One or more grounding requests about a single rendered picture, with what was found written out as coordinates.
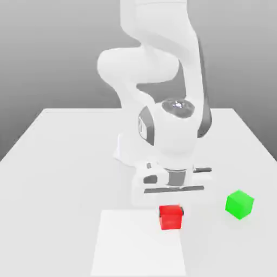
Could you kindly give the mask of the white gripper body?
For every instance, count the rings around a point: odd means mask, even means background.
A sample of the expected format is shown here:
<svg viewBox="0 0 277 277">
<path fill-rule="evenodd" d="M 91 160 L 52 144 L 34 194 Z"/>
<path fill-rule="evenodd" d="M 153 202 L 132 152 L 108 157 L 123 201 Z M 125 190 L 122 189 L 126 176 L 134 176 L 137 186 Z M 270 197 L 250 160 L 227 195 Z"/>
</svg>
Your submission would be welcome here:
<svg viewBox="0 0 277 277">
<path fill-rule="evenodd" d="M 136 184 L 131 189 L 133 206 L 180 205 L 196 202 L 208 194 L 203 185 L 185 187 L 162 187 L 154 184 Z"/>
</svg>

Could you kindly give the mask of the small red cube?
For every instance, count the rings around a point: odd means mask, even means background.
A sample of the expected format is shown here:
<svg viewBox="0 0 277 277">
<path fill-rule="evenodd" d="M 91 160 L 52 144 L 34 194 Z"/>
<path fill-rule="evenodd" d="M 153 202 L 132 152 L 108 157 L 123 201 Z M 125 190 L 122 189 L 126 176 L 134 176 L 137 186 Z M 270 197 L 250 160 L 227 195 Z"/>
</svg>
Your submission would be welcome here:
<svg viewBox="0 0 277 277">
<path fill-rule="evenodd" d="M 182 216 L 179 205 L 161 206 L 160 226 L 162 230 L 180 229 Z"/>
</svg>

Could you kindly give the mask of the small green cube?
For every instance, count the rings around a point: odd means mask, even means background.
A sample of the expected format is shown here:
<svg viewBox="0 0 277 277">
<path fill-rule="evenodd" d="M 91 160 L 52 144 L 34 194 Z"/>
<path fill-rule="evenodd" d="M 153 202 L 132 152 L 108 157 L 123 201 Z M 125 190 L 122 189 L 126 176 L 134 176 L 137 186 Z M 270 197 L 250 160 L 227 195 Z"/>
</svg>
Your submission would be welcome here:
<svg viewBox="0 0 277 277">
<path fill-rule="evenodd" d="M 241 190 L 237 190 L 227 197 L 225 211 L 241 220 L 252 212 L 254 198 Z"/>
</svg>

